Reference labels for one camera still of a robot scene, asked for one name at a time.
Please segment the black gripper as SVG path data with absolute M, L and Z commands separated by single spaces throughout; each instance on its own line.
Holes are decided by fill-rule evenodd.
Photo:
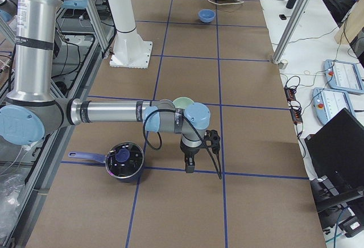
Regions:
M 195 155 L 199 152 L 201 142 L 189 140 L 184 135 L 181 136 L 180 149 L 184 153 L 185 172 L 194 173 Z

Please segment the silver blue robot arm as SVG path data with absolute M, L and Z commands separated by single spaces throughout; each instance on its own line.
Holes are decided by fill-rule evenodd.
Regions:
M 180 134 L 185 171 L 193 172 L 199 149 L 211 149 L 210 111 L 204 104 L 181 109 L 169 100 L 93 102 L 51 95 L 57 9 L 87 6 L 88 0 L 18 0 L 15 79 L 1 109 L 1 136 L 23 146 L 71 125 L 140 122 L 143 132 Z

